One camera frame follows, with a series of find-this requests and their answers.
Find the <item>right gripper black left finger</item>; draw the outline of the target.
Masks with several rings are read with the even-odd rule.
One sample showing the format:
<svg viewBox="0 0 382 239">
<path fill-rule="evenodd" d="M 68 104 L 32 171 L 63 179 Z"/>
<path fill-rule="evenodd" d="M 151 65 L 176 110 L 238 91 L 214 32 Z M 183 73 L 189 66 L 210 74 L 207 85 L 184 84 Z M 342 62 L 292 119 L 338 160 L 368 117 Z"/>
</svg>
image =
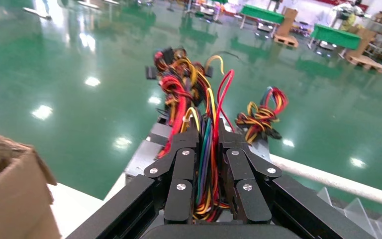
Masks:
<svg viewBox="0 0 382 239">
<path fill-rule="evenodd" d="M 70 239 L 139 239 L 161 210 L 165 223 L 189 224 L 194 205 L 199 124 L 173 136 L 170 152 L 131 179 L 86 219 Z"/>
</svg>

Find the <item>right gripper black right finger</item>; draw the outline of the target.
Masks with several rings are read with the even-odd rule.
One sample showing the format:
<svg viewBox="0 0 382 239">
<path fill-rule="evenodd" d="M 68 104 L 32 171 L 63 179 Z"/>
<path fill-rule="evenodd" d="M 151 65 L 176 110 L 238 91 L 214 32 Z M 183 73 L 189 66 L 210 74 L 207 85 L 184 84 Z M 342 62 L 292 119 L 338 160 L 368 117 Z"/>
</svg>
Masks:
<svg viewBox="0 0 382 239">
<path fill-rule="evenodd" d="M 221 181 L 239 239 L 368 239 L 370 234 L 317 194 L 254 154 L 243 136 L 218 127 Z"/>
</svg>

